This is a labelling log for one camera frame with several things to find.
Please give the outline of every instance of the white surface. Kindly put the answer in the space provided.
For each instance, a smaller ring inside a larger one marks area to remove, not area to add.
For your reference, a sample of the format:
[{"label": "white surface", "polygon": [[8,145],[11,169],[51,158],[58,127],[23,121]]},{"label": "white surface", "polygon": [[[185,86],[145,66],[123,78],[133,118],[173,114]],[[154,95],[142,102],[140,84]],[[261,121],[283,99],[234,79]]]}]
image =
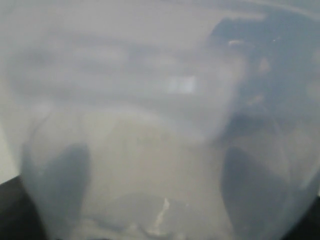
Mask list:
[{"label": "white surface", "polygon": [[0,184],[16,177],[18,170],[12,160],[8,144],[0,125]]}]

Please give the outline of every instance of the frosted plastic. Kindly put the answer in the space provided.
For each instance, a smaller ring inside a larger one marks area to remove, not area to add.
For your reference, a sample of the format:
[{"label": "frosted plastic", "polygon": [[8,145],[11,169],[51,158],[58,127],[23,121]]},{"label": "frosted plastic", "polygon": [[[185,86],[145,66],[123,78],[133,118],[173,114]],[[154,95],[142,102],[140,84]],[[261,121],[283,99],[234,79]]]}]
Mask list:
[{"label": "frosted plastic", "polygon": [[50,240],[291,229],[320,184],[320,6],[279,2],[0,0],[1,121]]}]

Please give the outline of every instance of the translucent plastic container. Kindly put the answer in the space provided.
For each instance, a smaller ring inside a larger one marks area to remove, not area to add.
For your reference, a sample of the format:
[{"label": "translucent plastic container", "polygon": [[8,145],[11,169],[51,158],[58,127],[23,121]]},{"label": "translucent plastic container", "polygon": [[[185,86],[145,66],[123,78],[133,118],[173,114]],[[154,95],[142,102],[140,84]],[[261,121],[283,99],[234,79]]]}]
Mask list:
[{"label": "translucent plastic container", "polygon": [[316,197],[317,1],[0,13],[1,121],[50,240],[280,239]]}]

